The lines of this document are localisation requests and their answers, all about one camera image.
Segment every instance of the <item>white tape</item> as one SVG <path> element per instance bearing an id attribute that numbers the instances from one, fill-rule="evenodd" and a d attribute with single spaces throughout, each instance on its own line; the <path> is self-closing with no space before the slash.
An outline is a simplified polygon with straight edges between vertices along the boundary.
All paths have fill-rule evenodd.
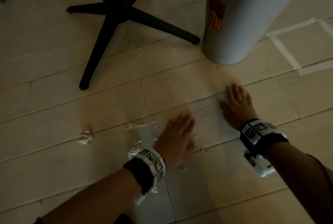
<path id="1" fill-rule="evenodd" d="M 274 45 L 277 47 L 277 49 L 281 52 L 281 54 L 287 59 L 287 61 L 293 66 L 294 70 L 298 70 L 301 67 L 301 65 L 297 62 L 297 60 L 293 57 L 292 54 L 289 53 L 289 51 L 285 48 L 285 46 L 282 44 L 282 42 L 277 39 L 276 36 L 270 37 L 271 41 L 274 43 Z"/>
<path id="2" fill-rule="evenodd" d="M 317 63 L 317 64 L 314 64 L 314 65 L 311 65 L 308 67 L 304 67 L 302 69 L 299 69 L 298 73 L 300 76 L 302 76 L 302 75 L 314 73 L 316 71 L 326 70 L 329 68 L 333 68 L 333 59 L 325 61 L 325 62 Z"/>
<path id="3" fill-rule="evenodd" d="M 292 30 L 297 29 L 297 28 L 301 28 L 301 27 L 305 27 L 305 26 L 311 25 L 313 23 L 316 23 L 316 21 L 314 20 L 314 18 L 312 18 L 311 20 L 307 20 L 307 21 L 304 21 L 304 22 L 301 22 L 301 23 L 289 26 L 289 27 L 281 28 L 281 29 L 278 29 L 278 30 L 275 30 L 275 31 L 272 31 L 272 32 L 267 32 L 266 35 L 268 37 L 276 36 L 276 35 L 279 35 L 279 34 L 283 34 L 283 33 L 292 31 Z"/>
<path id="4" fill-rule="evenodd" d="M 321 25 L 321 27 L 331 36 L 331 38 L 333 39 L 333 28 L 327 24 L 326 21 L 319 21 L 318 22 L 319 25 Z"/>

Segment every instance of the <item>black chair base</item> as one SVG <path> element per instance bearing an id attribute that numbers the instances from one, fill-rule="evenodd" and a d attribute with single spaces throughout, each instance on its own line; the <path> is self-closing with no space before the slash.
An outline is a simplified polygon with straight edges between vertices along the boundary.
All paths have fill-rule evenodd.
<path id="1" fill-rule="evenodd" d="M 199 44 L 200 38 L 186 32 L 172 24 L 169 24 L 163 20 L 160 20 L 146 12 L 143 12 L 132 5 L 136 2 L 136 0 L 121 0 L 120 7 L 117 5 L 113 5 L 112 9 L 115 11 L 109 11 L 106 3 L 95 3 L 95 4 L 87 4 L 87 5 L 79 5 L 79 6 L 70 6 L 66 9 L 69 13 L 89 13 L 89 14 L 99 14 L 105 15 L 105 20 L 98 35 L 97 41 L 91 53 L 90 59 L 86 66 L 86 69 L 83 73 L 80 89 L 87 90 L 89 88 L 89 82 L 91 77 L 96 70 L 96 67 L 101 60 L 103 53 L 108 46 L 114 31 L 116 30 L 118 24 L 124 23 L 127 20 L 132 20 L 146 26 L 156 28 L 158 30 L 167 32 L 169 34 L 178 36 L 184 40 L 191 42 L 196 45 Z"/>

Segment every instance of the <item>waste bin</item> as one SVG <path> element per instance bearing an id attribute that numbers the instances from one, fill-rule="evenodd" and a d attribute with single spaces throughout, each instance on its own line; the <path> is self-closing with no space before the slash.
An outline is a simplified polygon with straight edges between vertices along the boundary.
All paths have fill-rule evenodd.
<path id="1" fill-rule="evenodd" d="M 290 0 L 206 0 L 202 51 L 220 64 L 243 60 Z"/>

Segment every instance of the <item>wristband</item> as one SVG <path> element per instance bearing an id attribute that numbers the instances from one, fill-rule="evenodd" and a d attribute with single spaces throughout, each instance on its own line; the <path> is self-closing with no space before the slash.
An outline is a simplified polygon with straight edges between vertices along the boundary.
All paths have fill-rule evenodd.
<path id="1" fill-rule="evenodd" d="M 240 130 L 240 140 L 254 157 L 263 155 L 277 142 L 289 143 L 286 138 L 275 126 L 258 119 L 247 121 Z"/>
<path id="2" fill-rule="evenodd" d="M 146 195 L 165 176 L 166 164 L 154 149 L 144 149 L 135 158 L 125 163 L 123 168 L 133 173 L 141 185 L 142 194 Z"/>

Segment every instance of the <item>floor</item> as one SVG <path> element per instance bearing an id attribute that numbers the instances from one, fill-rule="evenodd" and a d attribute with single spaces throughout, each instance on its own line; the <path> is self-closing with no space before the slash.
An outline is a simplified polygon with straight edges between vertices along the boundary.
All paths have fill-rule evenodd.
<path id="1" fill-rule="evenodd" d="M 262 119 L 333 169 L 333 0 L 292 0 L 268 32 L 302 27 L 264 35 L 230 66 L 208 61 L 200 46 L 129 21 L 117 28 L 89 90 L 80 91 L 104 17 L 65 9 L 100 1 L 0 5 L 0 223 L 32 223 L 122 167 L 136 141 L 152 146 L 166 121 L 188 110 L 197 119 L 197 146 L 213 154 L 197 151 L 168 170 L 158 193 L 128 210 L 135 224 L 312 223 L 278 174 L 260 178 L 249 166 L 218 100 L 226 84 L 239 81 Z M 202 36 L 205 0 L 135 6 Z M 128 123 L 147 126 L 128 132 Z M 85 129 L 94 137 L 81 145 Z"/>

